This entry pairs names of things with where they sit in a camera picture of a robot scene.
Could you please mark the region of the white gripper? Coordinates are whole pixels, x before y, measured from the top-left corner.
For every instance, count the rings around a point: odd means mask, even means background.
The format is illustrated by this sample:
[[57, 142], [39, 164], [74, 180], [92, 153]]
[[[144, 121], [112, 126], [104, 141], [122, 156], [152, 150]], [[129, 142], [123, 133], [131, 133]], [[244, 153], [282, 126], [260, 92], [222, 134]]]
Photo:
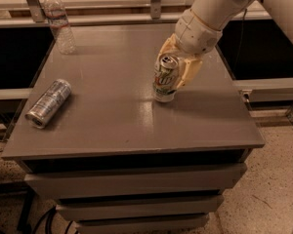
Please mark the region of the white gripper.
[[164, 55], [174, 56], [182, 61], [184, 69], [177, 83], [177, 89], [188, 84], [202, 66], [202, 57], [213, 50], [222, 36], [223, 22], [217, 15], [197, 14], [193, 9], [183, 12], [173, 33], [162, 45], [157, 59]]

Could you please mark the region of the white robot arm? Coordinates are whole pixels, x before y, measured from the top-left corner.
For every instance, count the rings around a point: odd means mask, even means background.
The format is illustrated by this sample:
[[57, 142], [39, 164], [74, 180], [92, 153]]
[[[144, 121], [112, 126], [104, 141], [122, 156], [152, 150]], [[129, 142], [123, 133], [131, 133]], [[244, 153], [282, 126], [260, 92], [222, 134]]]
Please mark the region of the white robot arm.
[[[206, 42], [255, 0], [194, 0], [161, 51], [202, 55], [189, 37]], [[293, 0], [257, 0], [293, 42]], [[248, 157], [248, 171], [201, 228], [168, 234], [293, 234], [293, 127], [264, 129], [268, 145]]]

